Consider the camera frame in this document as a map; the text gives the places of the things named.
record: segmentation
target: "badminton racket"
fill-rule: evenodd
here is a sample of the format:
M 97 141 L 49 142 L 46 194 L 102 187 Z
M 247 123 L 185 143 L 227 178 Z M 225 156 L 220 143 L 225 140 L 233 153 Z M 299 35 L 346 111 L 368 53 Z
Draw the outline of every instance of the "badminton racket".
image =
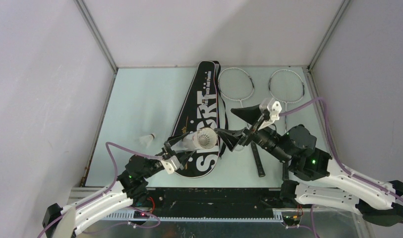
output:
M 254 94 L 252 78 L 241 68 L 231 67 L 223 70 L 219 74 L 218 85 L 221 96 L 231 101 L 239 102 L 242 108 L 242 102 L 249 99 Z M 266 174 L 263 164 L 261 163 L 257 145 L 254 142 L 251 142 L 251 149 L 254 155 L 258 177 L 264 177 Z
M 285 112 L 288 104 L 295 104 L 302 100 L 305 95 L 305 85 L 302 78 L 293 70 L 279 69 L 274 72 L 268 82 L 271 96 L 285 104 Z M 288 130 L 288 118 L 285 116 L 285 133 Z M 283 180 L 289 179 L 289 162 L 283 163 Z

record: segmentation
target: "gray wall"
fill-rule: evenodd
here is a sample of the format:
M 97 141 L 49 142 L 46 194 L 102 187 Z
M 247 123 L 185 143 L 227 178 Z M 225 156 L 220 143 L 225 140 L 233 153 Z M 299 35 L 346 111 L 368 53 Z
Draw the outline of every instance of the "gray wall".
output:
M 36 237 L 90 154 L 112 72 L 72 0 L 0 1 L 0 237 Z
M 313 73 L 342 160 L 403 181 L 403 0 L 353 1 Z M 373 228 L 403 238 L 403 225 Z
M 307 65 L 342 0 L 87 0 L 119 67 Z

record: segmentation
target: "white bracket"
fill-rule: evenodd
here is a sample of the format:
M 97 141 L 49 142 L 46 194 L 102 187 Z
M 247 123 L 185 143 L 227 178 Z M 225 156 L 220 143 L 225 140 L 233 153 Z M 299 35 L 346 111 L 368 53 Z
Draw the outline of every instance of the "white bracket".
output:
M 295 200 L 300 204 L 323 205 L 361 215 L 356 208 L 359 198 L 339 188 L 315 187 L 300 183 L 296 186 L 295 195 Z
M 160 160 L 163 167 L 166 170 L 166 173 L 173 174 L 180 166 L 181 163 L 179 162 L 178 158 L 176 156 L 172 156 L 167 160 Z
M 267 110 L 268 112 L 270 112 L 270 119 L 265 120 L 258 128 L 259 130 L 272 125 L 275 121 L 280 119 L 279 114 L 282 111 L 282 105 L 279 101 L 276 101 L 276 99 L 274 98 L 266 98 L 260 104 L 260 110 L 261 111 Z
M 345 167 L 349 171 L 351 171 L 352 174 L 359 175 L 362 178 L 379 184 L 380 186 L 393 193 L 396 192 L 396 190 L 393 188 L 393 185 L 389 182 L 375 180 L 359 172 L 356 172 L 347 166 Z M 316 181 L 330 184 L 331 186 L 335 186 L 342 190 L 348 191 L 377 210 L 392 209 L 391 204 L 396 202 L 396 198 L 391 194 L 385 193 L 384 191 L 381 191 L 374 186 L 371 186 L 358 180 L 357 178 L 348 175 L 340 168 L 335 159 L 331 159 L 328 161 L 327 171 L 330 172 L 329 176 L 317 179 Z

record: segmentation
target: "racket handle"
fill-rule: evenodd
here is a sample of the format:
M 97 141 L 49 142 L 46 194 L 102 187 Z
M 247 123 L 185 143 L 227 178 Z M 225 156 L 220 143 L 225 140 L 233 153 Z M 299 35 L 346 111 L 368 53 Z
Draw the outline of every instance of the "racket handle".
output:
M 263 164 L 261 163 L 260 154 L 258 153 L 257 145 L 251 142 L 252 153 L 254 154 L 255 165 L 257 166 L 258 177 L 264 177 L 266 173 L 263 169 Z

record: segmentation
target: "white floor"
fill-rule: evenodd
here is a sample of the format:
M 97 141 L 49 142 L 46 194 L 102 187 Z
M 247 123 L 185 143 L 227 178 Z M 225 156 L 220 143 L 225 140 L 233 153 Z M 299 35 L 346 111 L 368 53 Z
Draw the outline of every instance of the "white floor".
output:
M 254 95 L 244 101 L 244 106 L 253 106 L 270 97 L 268 81 L 276 70 L 284 67 L 244 67 L 255 85 Z M 301 67 L 286 67 L 297 72 L 307 82 Z M 111 141 L 131 150 L 154 155 L 160 152 L 163 142 L 170 136 L 188 87 L 196 68 L 127 68 L 118 71 L 108 104 L 99 139 L 93 155 L 86 186 L 104 186 L 114 178 L 114 170 L 105 142 Z M 311 99 L 309 89 L 303 100 L 293 109 Z M 241 129 L 246 124 L 232 115 L 230 108 L 239 102 L 225 99 L 230 129 Z M 317 137 L 317 147 L 326 150 L 323 134 L 313 106 L 309 106 L 288 117 L 288 128 L 303 124 Z M 278 132 L 284 132 L 284 120 L 276 123 Z M 155 133 L 157 138 L 149 148 L 143 148 L 137 138 Z M 124 170 L 130 154 L 112 149 L 118 171 Z M 266 176 L 259 178 L 251 148 L 242 151 L 226 151 L 211 173 L 203 178 L 183 178 L 177 174 L 160 172 L 149 178 L 152 187 L 280 187 L 282 165 L 273 156 L 259 148 Z

